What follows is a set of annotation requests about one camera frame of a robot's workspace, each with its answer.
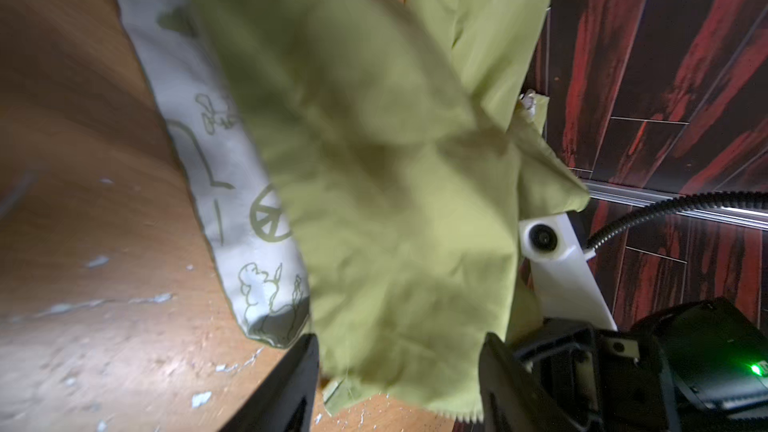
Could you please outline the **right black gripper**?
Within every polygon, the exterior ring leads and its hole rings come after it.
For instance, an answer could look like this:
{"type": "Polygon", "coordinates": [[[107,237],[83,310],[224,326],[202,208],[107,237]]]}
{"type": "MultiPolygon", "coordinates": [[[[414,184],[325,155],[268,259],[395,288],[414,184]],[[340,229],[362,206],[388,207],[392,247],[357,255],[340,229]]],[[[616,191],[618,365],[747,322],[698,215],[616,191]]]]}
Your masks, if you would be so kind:
{"type": "Polygon", "coordinates": [[[764,431],[767,338],[720,297],[627,332],[548,319],[509,348],[569,431],[764,431]]]}

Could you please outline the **green jacket with cartoon print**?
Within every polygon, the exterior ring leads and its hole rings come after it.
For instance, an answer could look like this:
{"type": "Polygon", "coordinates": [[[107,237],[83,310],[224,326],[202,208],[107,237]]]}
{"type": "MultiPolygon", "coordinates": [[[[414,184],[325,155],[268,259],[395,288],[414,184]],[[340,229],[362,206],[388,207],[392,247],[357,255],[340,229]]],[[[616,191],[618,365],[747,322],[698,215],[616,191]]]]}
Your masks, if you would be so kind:
{"type": "Polygon", "coordinates": [[[479,420],[539,325],[519,224],[589,201],[518,101],[549,1],[118,0],[238,325],[314,332],[329,412],[479,420]]]}

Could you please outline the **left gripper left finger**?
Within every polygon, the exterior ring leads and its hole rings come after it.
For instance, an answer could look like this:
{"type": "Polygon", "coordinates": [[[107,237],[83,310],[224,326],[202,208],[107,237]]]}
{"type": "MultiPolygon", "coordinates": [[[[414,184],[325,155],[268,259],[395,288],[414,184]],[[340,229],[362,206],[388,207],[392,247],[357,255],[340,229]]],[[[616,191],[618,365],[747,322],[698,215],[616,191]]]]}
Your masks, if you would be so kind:
{"type": "Polygon", "coordinates": [[[220,431],[309,431],[319,369],[317,337],[304,334],[220,431]]]}

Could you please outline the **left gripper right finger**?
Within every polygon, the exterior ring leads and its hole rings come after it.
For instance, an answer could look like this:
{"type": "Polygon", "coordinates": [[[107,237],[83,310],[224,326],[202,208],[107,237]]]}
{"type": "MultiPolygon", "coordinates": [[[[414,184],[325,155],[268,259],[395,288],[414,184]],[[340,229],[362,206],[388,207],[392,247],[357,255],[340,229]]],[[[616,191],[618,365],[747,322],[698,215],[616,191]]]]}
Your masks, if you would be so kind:
{"type": "Polygon", "coordinates": [[[479,382],[485,431],[570,430],[570,420],[493,333],[481,349],[479,382]]]}

